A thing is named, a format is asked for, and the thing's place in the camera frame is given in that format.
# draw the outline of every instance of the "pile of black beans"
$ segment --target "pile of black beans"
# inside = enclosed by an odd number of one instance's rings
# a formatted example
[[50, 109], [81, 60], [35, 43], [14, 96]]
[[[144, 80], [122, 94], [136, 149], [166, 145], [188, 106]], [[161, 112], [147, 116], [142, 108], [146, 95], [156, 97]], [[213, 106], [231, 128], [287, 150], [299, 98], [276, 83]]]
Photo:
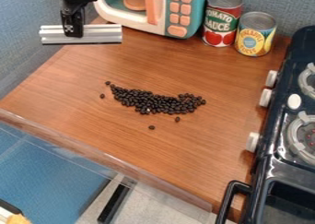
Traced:
[[135, 107], [135, 111], [141, 114], [186, 114], [206, 104], [206, 100], [201, 96], [195, 97], [188, 93], [180, 94], [178, 97], [168, 97], [155, 95], [151, 91], [120, 88], [114, 84], [106, 85], [111, 86], [114, 99], [121, 102], [123, 106]]

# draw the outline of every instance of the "toy stove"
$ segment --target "toy stove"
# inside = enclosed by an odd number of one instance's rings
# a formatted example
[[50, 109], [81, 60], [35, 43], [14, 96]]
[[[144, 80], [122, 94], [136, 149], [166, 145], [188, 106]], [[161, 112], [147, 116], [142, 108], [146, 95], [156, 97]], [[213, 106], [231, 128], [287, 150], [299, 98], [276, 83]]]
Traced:
[[247, 144], [256, 153], [251, 185], [228, 185], [216, 224], [225, 223], [239, 193], [247, 196], [239, 223], [315, 223], [315, 26], [293, 36], [266, 87], [260, 105], [269, 114], [262, 133], [251, 133]]

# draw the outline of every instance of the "gray wall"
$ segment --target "gray wall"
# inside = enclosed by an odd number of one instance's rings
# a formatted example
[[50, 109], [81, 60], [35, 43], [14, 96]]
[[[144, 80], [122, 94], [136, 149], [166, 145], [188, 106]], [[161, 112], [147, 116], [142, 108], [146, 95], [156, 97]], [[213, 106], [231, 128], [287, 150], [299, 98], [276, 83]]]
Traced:
[[[0, 4], [1, 99], [60, 48], [42, 46], [38, 32], [40, 25], [61, 20], [59, 0], [0, 0]], [[89, 19], [95, 16], [87, 14]]]
[[245, 11], [263, 11], [275, 17], [279, 34], [315, 25], [315, 0], [244, 0]]

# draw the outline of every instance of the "white knob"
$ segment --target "white knob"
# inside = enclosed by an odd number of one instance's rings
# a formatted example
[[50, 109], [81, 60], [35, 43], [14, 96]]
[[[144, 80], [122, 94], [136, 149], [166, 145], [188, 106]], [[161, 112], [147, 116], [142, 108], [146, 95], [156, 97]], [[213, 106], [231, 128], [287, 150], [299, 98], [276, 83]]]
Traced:
[[278, 76], [277, 71], [273, 71], [273, 70], [269, 71], [268, 77], [266, 78], [266, 83], [265, 83], [266, 87], [272, 88], [274, 86], [277, 76]]
[[262, 96], [261, 96], [261, 99], [259, 100], [259, 105], [261, 105], [262, 107], [267, 108], [269, 103], [270, 103], [270, 99], [272, 97], [272, 94], [273, 94], [272, 90], [270, 90], [268, 88], [265, 88], [262, 91]]
[[257, 144], [258, 144], [258, 140], [259, 140], [260, 135], [258, 133], [255, 132], [250, 132], [249, 138], [247, 139], [247, 143], [246, 143], [246, 150], [254, 153], [256, 148], [257, 148]]
[[292, 94], [290, 97], [287, 99], [287, 106], [291, 110], [297, 110], [299, 106], [301, 106], [302, 99], [298, 94]]

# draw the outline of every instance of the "tin can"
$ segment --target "tin can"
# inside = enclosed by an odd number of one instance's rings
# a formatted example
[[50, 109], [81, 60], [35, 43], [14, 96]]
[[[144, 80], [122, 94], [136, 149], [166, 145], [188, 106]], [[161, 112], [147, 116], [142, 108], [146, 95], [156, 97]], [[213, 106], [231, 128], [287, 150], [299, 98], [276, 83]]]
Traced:
[[242, 0], [207, 0], [204, 42], [215, 47], [233, 44], [242, 7]]
[[271, 49], [275, 31], [276, 21], [271, 15], [246, 13], [239, 20], [235, 48], [248, 56], [263, 56]]

